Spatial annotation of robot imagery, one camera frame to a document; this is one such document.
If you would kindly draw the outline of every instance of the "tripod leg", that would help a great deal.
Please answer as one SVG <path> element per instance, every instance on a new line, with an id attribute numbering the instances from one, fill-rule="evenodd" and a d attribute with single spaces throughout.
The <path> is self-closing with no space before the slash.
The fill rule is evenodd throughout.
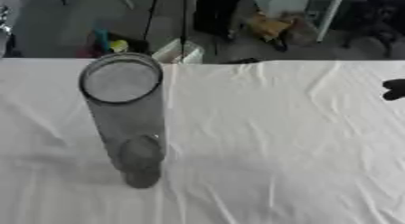
<path id="1" fill-rule="evenodd" d="M 152 18 L 154 17 L 155 10 L 156 10 L 156 5 L 157 5 L 157 0 L 154 0 L 152 2 L 151 8 L 149 10 L 149 18 L 147 20 L 147 24 L 146 24 L 146 28 L 145 28 L 145 32 L 144 32 L 144 40 L 146 40 L 147 35 L 149 34 L 149 29 L 150 29 L 150 25 L 152 23 Z"/>

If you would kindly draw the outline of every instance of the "tall glass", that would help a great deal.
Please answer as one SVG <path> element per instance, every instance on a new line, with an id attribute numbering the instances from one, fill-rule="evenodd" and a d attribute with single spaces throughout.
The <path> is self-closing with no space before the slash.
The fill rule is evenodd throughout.
<path id="1" fill-rule="evenodd" d="M 80 90 L 113 165 L 128 185 L 149 188 L 165 157 L 163 72 L 148 56 L 111 54 L 80 75 Z"/>

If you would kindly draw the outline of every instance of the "chair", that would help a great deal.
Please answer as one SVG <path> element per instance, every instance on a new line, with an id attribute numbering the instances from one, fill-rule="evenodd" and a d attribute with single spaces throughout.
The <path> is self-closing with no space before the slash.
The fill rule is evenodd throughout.
<path id="1" fill-rule="evenodd" d="M 349 33 L 344 41 L 344 47 L 350 48 L 354 39 L 362 36 L 369 36 L 380 41 L 385 48 L 384 57 L 390 58 L 392 55 L 392 44 L 398 40 L 398 33 L 385 22 L 390 19 L 396 8 L 403 4 L 405 0 L 366 0 L 369 11 L 364 11 L 360 28 Z"/>

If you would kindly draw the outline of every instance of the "table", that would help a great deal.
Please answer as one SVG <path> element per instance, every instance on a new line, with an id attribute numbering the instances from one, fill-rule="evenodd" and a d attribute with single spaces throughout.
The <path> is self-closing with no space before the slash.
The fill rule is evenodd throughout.
<path id="1" fill-rule="evenodd" d="M 108 162 L 77 78 L 90 60 L 0 62 L 2 223 L 403 223 L 405 61 L 165 65 L 155 188 Z"/>

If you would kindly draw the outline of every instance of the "gray floor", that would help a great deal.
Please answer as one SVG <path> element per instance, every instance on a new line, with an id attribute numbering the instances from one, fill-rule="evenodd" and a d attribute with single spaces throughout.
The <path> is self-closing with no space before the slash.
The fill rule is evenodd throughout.
<path id="1" fill-rule="evenodd" d="M 127 37 L 140 39 L 145 29 L 152 0 L 132 0 L 133 10 L 121 0 L 23 0 L 19 20 L 14 27 L 19 49 L 29 58 L 76 58 L 87 36 L 95 27 L 106 28 Z M 179 36 L 181 0 L 159 0 L 148 40 L 155 51 Z M 189 17 L 193 3 L 190 3 Z M 236 24 L 251 12 L 251 0 L 242 0 Z M 309 47 L 291 46 L 286 53 L 275 51 L 268 44 L 241 32 L 234 43 L 219 42 L 214 54 L 212 37 L 189 29 L 189 37 L 205 49 L 204 62 L 224 62 L 242 58 L 269 60 L 381 60 L 379 43 L 364 38 L 352 49 L 340 48 L 344 33 L 331 31 L 324 42 Z M 405 59 L 405 44 L 398 42 L 394 60 Z"/>

